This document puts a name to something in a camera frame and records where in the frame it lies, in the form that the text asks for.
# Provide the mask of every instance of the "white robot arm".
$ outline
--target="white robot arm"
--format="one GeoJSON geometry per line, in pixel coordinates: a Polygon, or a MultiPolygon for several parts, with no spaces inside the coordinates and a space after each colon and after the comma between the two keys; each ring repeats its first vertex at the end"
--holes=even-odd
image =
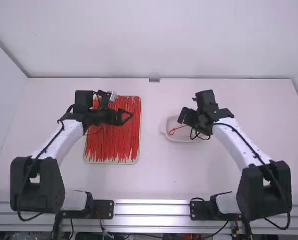
{"type": "Polygon", "coordinates": [[[195,137],[200,133],[215,136],[241,171],[237,193],[211,196],[207,207],[209,214],[218,219],[239,214],[249,221],[282,213],[287,213],[289,218],[292,200],[288,165],[284,161],[273,161],[263,153],[241,130],[234,115],[227,108],[218,107],[212,90],[197,92],[195,96],[197,110],[184,107],[178,122],[192,127],[195,137]],[[263,185],[263,179],[269,185],[263,185]]]}

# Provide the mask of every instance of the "red straw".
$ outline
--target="red straw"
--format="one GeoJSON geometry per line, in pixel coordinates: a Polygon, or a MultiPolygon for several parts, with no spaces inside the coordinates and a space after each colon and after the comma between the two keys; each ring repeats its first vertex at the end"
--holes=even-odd
{"type": "MultiPolygon", "coordinates": [[[[118,96],[109,106],[115,110],[131,112],[133,117],[123,126],[91,126],[84,156],[89,158],[90,162],[113,162],[116,158],[118,163],[126,163],[129,159],[133,162],[139,150],[141,99],[138,96],[118,96]]],[[[93,108],[97,107],[98,100],[94,99],[93,108]]]]}

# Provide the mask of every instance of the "metal rail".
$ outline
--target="metal rail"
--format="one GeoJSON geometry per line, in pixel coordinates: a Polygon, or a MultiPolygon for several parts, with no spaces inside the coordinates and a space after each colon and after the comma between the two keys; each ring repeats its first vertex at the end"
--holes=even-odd
{"type": "MultiPolygon", "coordinates": [[[[192,221],[189,216],[188,200],[115,200],[114,217],[103,220],[103,225],[110,232],[118,233],[214,233],[225,222],[192,221]]],[[[270,218],[276,224],[284,226],[285,215],[270,218]]],[[[0,202],[0,231],[42,231],[50,232],[54,214],[45,213],[38,218],[22,222],[9,202],[0,202]]],[[[96,219],[73,219],[75,232],[101,232],[96,219]]],[[[222,234],[231,233],[232,223],[228,224],[222,234]]],[[[254,234],[298,235],[298,205],[291,211],[291,224],[288,230],[278,230],[265,220],[251,223],[254,234]]],[[[69,219],[61,224],[62,231],[71,231],[69,219]]]]}

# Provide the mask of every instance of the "wire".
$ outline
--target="wire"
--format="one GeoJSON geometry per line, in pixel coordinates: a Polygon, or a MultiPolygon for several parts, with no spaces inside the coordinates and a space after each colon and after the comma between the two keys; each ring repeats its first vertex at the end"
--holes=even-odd
{"type": "Polygon", "coordinates": [[[190,200],[190,202],[192,202],[193,200],[201,200],[201,201],[205,202],[205,200],[200,197],[194,197],[193,199],[190,200]]]}
{"type": "Polygon", "coordinates": [[[38,214],[36,214],[36,215],[30,217],[30,218],[23,218],[23,217],[21,216],[21,198],[22,198],[22,195],[23,195],[23,191],[24,191],[25,184],[26,184],[26,182],[29,180],[29,178],[30,178],[30,174],[31,174],[31,172],[32,172],[32,169],[33,169],[33,167],[35,166],[35,164],[38,162],[39,157],[40,157],[43,153],[46,153],[46,152],[47,152],[48,147],[49,147],[49,146],[53,143],[53,141],[59,136],[59,134],[60,134],[62,131],[64,131],[64,123],[63,123],[63,121],[59,119],[57,122],[58,122],[58,123],[60,122],[60,123],[62,124],[61,129],[57,132],[57,134],[55,134],[55,136],[51,139],[51,141],[50,141],[50,142],[49,142],[49,143],[48,143],[48,144],[47,144],[47,145],[40,151],[40,153],[33,159],[32,164],[31,164],[31,166],[29,167],[29,169],[28,169],[28,171],[27,171],[27,173],[26,173],[26,175],[25,175],[25,177],[24,177],[23,184],[22,184],[22,186],[21,186],[21,188],[20,188],[19,196],[18,196],[18,199],[17,199],[17,209],[18,209],[17,212],[18,212],[18,217],[19,217],[19,219],[20,219],[21,221],[23,221],[23,222],[27,222],[27,221],[33,220],[33,219],[35,219],[35,218],[37,218],[38,216],[40,216],[40,215],[43,214],[43,212],[40,212],[40,213],[38,213],[38,214]]]}
{"type": "Polygon", "coordinates": [[[203,236],[202,237],[202,239],[207,239],[207,238],[210,238],[210,237],[213,237],[213,236],[215,236],[215,235],[217,235],[219,232],[221,232],[224,228],[225,228],[225,226],[227,226],[227,224],[228,224],[228,222],[229,221],[227,221],[218,231],[216,231],[215,233],[213,233],[213,234],[210,234],[210,235],[208,235],[208,236],[203,236]]]}
{"type": "MultiPolygon", "coordinates": [[[[254,156],[262,163],[262,165],[264,166],[264,168],[266,169],[266,171],[269,173],[269,175],[272,178],[274,184],[276,185],[276,187],[279,190],[279,193],[281,195],[282,200],[284,201],[284,203],[288,207],[286,196],[283,194],[282,188],[281,188],[280,184],[278,183],[277,179],[274,177],[271,169],[269,169],[269,167],[261,159],[260,155],[253,149],[253,147],[247,142],[247,140],[238,132],[238,130],[235,129],[233,126],[231,126],[229,124],[226,124],[226,123],[222,123],[222,122],[216,122],[213,125],[224,125],[224,126],[227,126],[227,127],[231,128],[231,130],[233,132],[235,132],[236,134],[238,134],[238,136],[244,141],[244,143],[249,147],[249,149],[252,151],[252,153],[254,154],[254,156]]],[[[264,217],[263,219],[266,220],[267,222],[271,223],[273,226],[275,226],[276,228],[278,228],[280,230],[287,230],[289,228],[289,226],[290,226],[291,216],[290,216],[290,212],[287,212],[287,223],[286,223],[285,226],[278,226],[277,224],[275,224],[271,220],[267,219],[266,217],[264,217]]]]}
{"type": "Polygon", "coordinates": [[[146,233],[132,233],[132,235],[142,235],[142,236],[152,237],[156,239],[163,239],[163,237],[161,236],[155,236],[155,235],[146,234],[146,233]]]}
{"type": "Polygon", "coordinates": [[[73,221],[72,221],[72,218],[70,219],[70,221],[71,221],[72,233],[71,233],[71,236],[70,236],[69,240],[71,240],[71,238],[72,238],[73,235],[74,235],[74,227],[73,227],[73,221]]]}
{"type": "Polygon", "coordinates": [[[89,135],[95,135],[95,134],[98,134],[100,131],[102,131],[103,130],[103,127],[102,128],[100,128],[100,130],[98,130],[97,132],[95,132],[95,133],[90,133],[90,134],[83,134],[83,136],[89,136],[89,135]]]}
{"type": "Polygon", "coordinates": [[[199,136],[200,133],[199,133],[196,129],[195,129],[195,136],[192,137],[192,131],[193,131],[193,127],[191,128],[191,132],[190,132],[190,139],[191,139],[191,140],[195,140],[196,138],[199,138],[199,139],[201,139],[201,140],[209,140],[209,139],[211,138],[211,135],[209,135],[207,139],[205,139],[205,138],[201,138],[201,137],[199,136]]]}
{"type": "Polygon", "coordinates": [[[114,239],[117,239],[117,240],[127,240],[131,234],[132,234],[132,233],[129,233],[129,234],[128,234],[126,237],[124,237],[124,238],[114,238],[114,239]]]}

